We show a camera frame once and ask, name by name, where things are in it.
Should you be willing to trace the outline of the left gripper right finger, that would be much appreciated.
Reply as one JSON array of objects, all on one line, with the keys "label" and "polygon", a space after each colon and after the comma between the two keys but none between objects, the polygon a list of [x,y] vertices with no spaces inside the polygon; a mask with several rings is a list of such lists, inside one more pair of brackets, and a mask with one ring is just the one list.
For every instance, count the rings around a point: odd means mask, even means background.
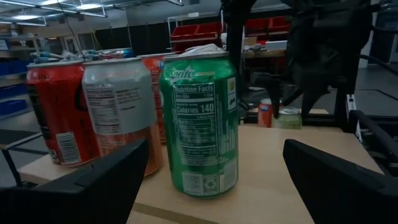
[{"label": "left gripper right finger", "polygon": [[398,224],[398,179],[294,139],[283,158],[315,224]]}]

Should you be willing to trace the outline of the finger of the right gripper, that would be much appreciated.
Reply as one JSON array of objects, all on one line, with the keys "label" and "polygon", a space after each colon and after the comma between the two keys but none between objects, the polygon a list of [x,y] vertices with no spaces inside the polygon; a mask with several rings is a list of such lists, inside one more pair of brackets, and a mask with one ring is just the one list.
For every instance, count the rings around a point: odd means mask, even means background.
[{"label": "finger of the right gripper", "polygon": [[273,80],[271,83],[271,103],[272,103],[272,111],[273,117],[279,117],[279,107],[280,107],[280,81]]},{"label": "finger of the right gripper", "polygon": [[306,118],[315,104],[315,90],[306,90],[302,98],[302,118]]}]

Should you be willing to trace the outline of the red soda can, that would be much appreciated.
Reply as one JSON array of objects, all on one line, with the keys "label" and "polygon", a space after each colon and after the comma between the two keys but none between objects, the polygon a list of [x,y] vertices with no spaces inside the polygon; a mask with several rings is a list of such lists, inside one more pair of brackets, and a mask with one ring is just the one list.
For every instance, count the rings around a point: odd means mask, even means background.
[{"label": "red soda can", "polygon": [[26,83],[52,162],[80,166],[100,156],[86,107],[81,61],[31,63]]}]

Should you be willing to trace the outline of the white box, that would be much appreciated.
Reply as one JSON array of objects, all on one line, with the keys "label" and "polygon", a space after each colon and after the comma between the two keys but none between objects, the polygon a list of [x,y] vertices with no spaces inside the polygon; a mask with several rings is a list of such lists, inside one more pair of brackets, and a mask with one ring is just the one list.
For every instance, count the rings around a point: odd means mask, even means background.
[{"label": "white box", "polygon": [[267,41],[265,44],[267,51],[271,50],[285,50],[287,48],[286,40]]}]

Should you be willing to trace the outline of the silver and orange soda can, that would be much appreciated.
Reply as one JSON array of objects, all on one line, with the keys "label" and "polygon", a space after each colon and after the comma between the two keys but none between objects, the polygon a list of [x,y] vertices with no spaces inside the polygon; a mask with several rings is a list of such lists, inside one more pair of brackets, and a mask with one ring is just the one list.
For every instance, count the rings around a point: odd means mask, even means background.
[{"label": "silver and orange soda can", "polygon": [[163,164],[150,71],[140,57],[84,63],[81,81],[101,156],[146,139],[145,175]]}]

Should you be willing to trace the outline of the black aluminium table frame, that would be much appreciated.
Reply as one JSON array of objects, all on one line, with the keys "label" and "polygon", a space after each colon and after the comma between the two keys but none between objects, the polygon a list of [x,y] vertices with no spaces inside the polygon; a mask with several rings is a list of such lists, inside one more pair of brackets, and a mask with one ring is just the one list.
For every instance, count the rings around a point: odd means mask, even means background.
[{"label": "black aluminium table frame", "polygon": [[366,115],[346,96],[347,132],[353,133],[382,171],[398,179],[398,116]]}]

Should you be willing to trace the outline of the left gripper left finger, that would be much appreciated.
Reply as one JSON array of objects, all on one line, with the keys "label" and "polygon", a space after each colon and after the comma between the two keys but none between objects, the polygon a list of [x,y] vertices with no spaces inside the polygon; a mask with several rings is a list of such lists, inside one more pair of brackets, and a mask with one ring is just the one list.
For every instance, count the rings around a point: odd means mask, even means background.
[{"label": "left gripper left finger", "polygon": [[126,224],[149,158],[146,140],[33,188],[0,189],[0,224]]}]

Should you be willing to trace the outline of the pale green soda can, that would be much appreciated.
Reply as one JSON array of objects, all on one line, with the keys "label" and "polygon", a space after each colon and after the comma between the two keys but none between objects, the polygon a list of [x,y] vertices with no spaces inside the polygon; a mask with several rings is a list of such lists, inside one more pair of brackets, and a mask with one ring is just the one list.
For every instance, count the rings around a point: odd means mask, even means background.
[{"label": "pale green soda can", "polygon": [[301,129],[302,117],[300,110],[291,106],[279,108],[279,117],[272,118],[272,127],[281,129]]}]

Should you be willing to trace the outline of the metal rack with blue bins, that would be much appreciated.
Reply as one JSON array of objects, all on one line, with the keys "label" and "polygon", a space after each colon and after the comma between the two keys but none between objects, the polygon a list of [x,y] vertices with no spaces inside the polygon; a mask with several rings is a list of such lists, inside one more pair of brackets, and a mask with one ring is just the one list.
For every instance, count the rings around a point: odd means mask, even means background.
[{"label": "metal rack with blue bins", "polygon": [[39,49],[37,35],[0,27],[0,120],[31,110],[25,77]]}]

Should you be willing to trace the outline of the rack with red bins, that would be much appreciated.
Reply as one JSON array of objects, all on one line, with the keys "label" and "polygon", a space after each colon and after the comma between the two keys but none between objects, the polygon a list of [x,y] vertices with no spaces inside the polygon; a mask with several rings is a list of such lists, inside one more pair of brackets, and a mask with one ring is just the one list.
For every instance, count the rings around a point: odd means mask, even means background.
[{"label": "rack with red bins", "polygon": [[[255,37],[257,43],[264,45],[267,40],[285,39],[289,27],[284,16],[249,19],[243,27],[243,36]],[[225,32],[226,25],[221,21],[176,26],[170,35],[171,49],[179,53],[206,44],[223,48],[226,45],[226,39],[222,36]]]}]

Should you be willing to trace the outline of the green Sprite can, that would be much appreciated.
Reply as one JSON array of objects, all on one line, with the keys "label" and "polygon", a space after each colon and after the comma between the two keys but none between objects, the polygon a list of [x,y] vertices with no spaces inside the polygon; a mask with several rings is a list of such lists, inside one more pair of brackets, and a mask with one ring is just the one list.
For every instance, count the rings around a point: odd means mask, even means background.
[{"label": "green Sprite can", "polygon": [[225,194],[238,181],[238,97],[229,54],[166,57],[159,85],[174,187],[193,198]]}]

